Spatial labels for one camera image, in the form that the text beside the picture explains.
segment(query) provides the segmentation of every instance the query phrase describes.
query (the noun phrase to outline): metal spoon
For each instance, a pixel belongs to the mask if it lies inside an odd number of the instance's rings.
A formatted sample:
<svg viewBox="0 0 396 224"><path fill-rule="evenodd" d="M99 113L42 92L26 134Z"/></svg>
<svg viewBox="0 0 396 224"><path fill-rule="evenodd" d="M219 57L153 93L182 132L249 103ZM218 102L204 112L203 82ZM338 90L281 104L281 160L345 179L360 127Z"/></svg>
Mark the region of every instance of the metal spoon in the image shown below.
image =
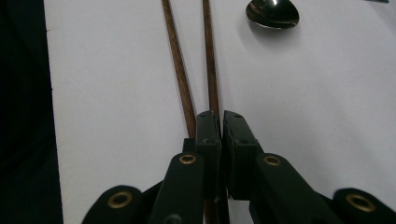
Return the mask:
<svg viewBox="0 0 396 224"><path fill-rule="evenodd" d="M300 20L297 8L289 0L252 0L247 5L247 17L273 29L289 29Z"/></svg>

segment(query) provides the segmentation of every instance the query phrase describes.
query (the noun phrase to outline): spoon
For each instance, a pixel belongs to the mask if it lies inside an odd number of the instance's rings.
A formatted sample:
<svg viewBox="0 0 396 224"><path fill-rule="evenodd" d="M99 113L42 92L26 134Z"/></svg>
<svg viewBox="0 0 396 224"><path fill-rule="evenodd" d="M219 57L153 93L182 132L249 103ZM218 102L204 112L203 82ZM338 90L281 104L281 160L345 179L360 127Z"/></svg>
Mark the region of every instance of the spoon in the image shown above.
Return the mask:
<svg viewBox="0 0 396 224"><path fill-rule="evenodd" d="M262 27L273 29L289 29L300 20L290 0L252 0L247 5L247 17Z"/></svg>

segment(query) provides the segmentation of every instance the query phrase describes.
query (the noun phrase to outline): black fabric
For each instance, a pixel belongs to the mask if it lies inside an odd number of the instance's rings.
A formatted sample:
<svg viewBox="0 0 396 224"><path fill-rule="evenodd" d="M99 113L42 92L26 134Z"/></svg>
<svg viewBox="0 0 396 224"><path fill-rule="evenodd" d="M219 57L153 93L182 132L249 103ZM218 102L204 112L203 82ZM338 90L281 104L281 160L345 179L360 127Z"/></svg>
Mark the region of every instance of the black fabric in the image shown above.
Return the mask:
<svg viewBox="0 0 396 224"><path fill-rule="evenodd" d="M0 3L0 223L63 223L42 0Z"/></svg>

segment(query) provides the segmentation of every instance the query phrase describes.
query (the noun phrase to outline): chopstick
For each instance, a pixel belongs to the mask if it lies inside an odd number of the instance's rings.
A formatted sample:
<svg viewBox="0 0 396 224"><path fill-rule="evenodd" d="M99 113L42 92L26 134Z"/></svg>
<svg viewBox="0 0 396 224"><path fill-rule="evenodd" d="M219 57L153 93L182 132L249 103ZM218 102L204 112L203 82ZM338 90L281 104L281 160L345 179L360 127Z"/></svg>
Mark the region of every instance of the chopstick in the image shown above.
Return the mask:
<svg viewBox="0 0 396 224"><path fill-rule="evenodd" d="M215 51L213 48L212 21L210 17L209 0L203 0L204 27L205 27L205 53L206 53L206 74L207 89L209 95L209 108L218 117L218 131L221 138L220 115L219 115L219 94L218 82L216 78ZM225 187L224 173L219 173L219 183L217 199L205 201L205 220L206 223L229 224L230 217L228 211L227 191Z"/></svg>
<svg viewBox="0 0 396 224"><path fill-rule="evenodd" d="M203 0L204 27L205 27L205 51L206 51L206 72L207 87L209 94L209 108L219 115L218 81L216 78L215 52L213 50L212 22L210 18L209 0Z"/></svg>
<svg viewBox="0 0 396 224"><path fill-rule="evenodd" d="M189 138L195 138L195 112L192 105L189 83L186 76L186 69L184 68L180 45L178 44L177 40L177 31L169 0L163 0L163 14L165 15L166 28L168 30L169 43L171 45L172 57L177 75L178 91L180 93L184 119L187 126L187 133L189 135Z"/></svg>

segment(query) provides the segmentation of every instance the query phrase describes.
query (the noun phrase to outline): white surface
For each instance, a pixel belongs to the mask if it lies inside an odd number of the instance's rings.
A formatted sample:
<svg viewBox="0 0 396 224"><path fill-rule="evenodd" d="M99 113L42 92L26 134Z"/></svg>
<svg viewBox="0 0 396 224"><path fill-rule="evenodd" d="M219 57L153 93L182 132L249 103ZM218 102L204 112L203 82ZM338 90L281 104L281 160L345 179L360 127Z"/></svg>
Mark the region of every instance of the white surface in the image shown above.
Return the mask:
<svg viewBox="0 0 396 224"><path fill-rule="evenodd" d="M294 0L288 31L212 0L219 98L266 152L328 197L366 190L396 209L396 3ZM196 113L208 109L201 1L172 0ZM46 0L64 223L107 189L163 179L187 132L157 1ZM233 223L251 223L230 202Z"/></svg>

